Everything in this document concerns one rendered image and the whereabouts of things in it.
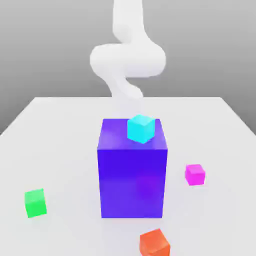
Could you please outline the large purple box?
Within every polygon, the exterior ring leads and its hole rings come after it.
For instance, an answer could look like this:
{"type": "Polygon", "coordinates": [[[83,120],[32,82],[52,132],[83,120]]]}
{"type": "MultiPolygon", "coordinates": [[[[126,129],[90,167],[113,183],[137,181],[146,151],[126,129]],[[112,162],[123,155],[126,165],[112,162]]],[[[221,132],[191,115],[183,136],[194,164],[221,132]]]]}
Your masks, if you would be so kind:
{"type": "Polygon", "coordinates": [[[159,119],[145,144],[128,139],[127,119],[103,119],[97,146],[102,218],[161,218],[167,158],[159,119]]]}

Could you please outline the small orange cube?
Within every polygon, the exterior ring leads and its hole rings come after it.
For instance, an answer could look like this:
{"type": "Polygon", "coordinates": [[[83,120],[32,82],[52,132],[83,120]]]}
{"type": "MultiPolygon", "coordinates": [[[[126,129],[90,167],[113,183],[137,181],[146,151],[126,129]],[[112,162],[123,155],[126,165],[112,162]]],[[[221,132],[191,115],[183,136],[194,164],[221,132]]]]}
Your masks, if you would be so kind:
{"type": "Polygon", "coordinates": [[[170,256],[171,245],[158,228],[140,235],[139,251],[142,256],[170,256]]]}

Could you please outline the small green cube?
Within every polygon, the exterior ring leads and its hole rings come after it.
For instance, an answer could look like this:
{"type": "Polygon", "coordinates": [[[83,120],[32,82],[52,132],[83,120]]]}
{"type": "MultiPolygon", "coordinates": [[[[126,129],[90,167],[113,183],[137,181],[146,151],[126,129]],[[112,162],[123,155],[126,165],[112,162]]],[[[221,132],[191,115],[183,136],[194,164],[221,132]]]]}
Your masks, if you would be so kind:
{"type": "Polygon", "coordinates": [[[47,214],[47,206],[43,188],[25,192],[24,204],[28,218],[47,214]]]}

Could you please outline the small magenta cube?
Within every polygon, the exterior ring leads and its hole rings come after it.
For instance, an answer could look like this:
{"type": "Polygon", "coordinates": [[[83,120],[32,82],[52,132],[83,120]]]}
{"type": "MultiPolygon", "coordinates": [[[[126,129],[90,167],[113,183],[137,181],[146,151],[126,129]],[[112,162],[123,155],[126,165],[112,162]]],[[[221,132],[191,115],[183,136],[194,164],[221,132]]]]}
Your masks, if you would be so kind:
{"type": "Polygon", "coordinates": [[[185,179],[190,186],[203,185],[206,172],[201,164],[188,164],[185,168],[185,179]]]}

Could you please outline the small cyan cube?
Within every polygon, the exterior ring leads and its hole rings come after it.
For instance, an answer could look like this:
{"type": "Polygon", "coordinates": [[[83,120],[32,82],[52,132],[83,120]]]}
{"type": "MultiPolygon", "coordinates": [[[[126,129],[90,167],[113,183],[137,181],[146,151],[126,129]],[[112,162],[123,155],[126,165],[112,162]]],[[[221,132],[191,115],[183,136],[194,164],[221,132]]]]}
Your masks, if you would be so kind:
{"type": "Polygon", "coordinates": [[[155,136],[156,119],[138,114],[127,121],[127,138],[145,144],[155,136]]]}

